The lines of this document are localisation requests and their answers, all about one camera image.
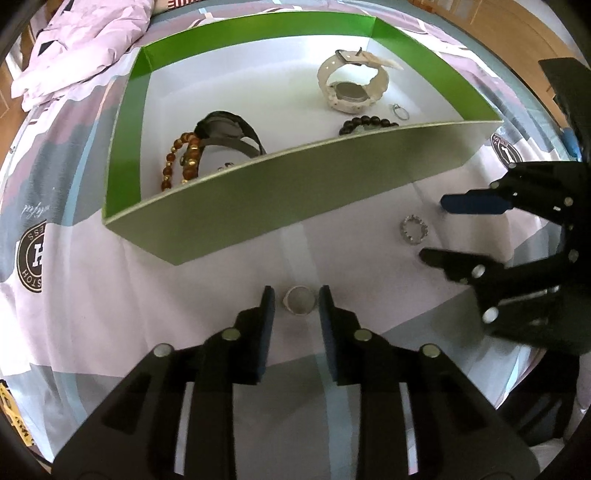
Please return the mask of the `dark bead bracelet gold charms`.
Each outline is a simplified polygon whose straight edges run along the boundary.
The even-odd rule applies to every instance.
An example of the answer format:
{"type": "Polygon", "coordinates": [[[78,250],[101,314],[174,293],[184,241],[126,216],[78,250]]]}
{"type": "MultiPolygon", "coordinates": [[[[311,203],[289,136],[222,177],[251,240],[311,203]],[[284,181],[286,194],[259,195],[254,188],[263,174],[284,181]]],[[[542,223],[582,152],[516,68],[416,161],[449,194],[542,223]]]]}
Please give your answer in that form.
{"type": "Polygon", "coordinates": [[[339,129],[339,136],[365,133],[380,129],[397,128],[399,124],[388,118],[363,115],[346,120],[339,129]]]}

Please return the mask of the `white wrist watch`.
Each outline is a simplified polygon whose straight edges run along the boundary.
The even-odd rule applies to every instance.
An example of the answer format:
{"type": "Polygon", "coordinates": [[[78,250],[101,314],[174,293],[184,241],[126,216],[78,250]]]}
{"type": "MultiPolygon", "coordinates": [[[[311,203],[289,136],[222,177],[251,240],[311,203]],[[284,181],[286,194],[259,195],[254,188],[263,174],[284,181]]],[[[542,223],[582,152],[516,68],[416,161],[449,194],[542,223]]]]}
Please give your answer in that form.
{"type": "Polygon", "coordinates": [[[318,68],[318,87],[325,103],[335,111],[359,114],[381,100],[389,89],[388,69],[403,71],[404,67],[395,60],[381,58],[363,48],[356,51],[338,49],[318,68]],[[329,80],[335,72],[346,66],[367,67],[374,70],[375,75],[367,84],[353,80],[329,80]]]}

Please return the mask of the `black wrist watch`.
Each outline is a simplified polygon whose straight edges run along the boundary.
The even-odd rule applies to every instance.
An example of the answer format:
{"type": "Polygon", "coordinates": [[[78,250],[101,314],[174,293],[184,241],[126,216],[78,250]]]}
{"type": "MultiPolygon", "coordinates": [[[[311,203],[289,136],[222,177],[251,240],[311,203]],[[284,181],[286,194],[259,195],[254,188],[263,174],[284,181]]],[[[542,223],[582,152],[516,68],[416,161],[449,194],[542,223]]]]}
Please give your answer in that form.
{"type": "Polygon", "coordinates": [[[256,131],[242,117],[228,111],[214,111],[197,122],[193,130],[201,146],[236,150],[250,159],[266,155],[256,131]]]}

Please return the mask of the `silver flower brooch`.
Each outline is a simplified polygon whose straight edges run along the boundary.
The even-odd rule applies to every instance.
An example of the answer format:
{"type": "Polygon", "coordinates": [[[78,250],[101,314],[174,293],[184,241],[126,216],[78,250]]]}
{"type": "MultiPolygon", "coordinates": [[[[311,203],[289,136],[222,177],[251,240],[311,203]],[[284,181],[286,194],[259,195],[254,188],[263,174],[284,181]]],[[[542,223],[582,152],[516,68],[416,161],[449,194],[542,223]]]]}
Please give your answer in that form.
{"type": "Polygon", "coordinates": [[[224,171],[224,170],[228,170],[229,168],[232,168],[232,167],[235,167],[235,163],[226,162],[222,166],[219,166],[216,171],[218,171],[218,172],[224,171]]]}

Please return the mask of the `green cardboard box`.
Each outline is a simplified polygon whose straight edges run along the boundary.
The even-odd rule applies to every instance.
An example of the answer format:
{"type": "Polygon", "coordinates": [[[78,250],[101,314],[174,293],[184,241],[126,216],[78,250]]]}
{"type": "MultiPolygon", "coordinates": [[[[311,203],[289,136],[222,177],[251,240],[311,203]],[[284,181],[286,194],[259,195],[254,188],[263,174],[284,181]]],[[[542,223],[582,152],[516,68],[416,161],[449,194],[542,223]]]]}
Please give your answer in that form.
{"type": "Polygon", "coordinates": [[[104,225],[174,265],[283,250],[322,267],[411,263],[401,221],[438,220],[449,180],[499,126],[491,105],[432,51],[388,23],[335,12],[246,16],[141,48],[110,149],[104,225]],[[317,71],[335,50],[395,60],[370,114],[401,103],[409,124],[339,136],[317,71]],[[214,111],[245,119],[266,155],[201,146],[214,111]],[[235,167],[216,171],[226,162],[235,167]]]}

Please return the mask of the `pink quilt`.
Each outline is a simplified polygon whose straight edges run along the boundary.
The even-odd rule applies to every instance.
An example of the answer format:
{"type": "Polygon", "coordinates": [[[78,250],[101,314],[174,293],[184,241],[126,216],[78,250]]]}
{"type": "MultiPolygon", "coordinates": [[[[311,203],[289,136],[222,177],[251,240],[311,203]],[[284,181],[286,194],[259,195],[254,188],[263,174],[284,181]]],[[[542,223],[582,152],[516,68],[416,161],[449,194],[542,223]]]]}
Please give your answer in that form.
{"type": "Polygon", "coordinates": [[[152,1],[72,1],[37,36],[11,97],[29,112],[108,68],[146,32],[152,1]]]}

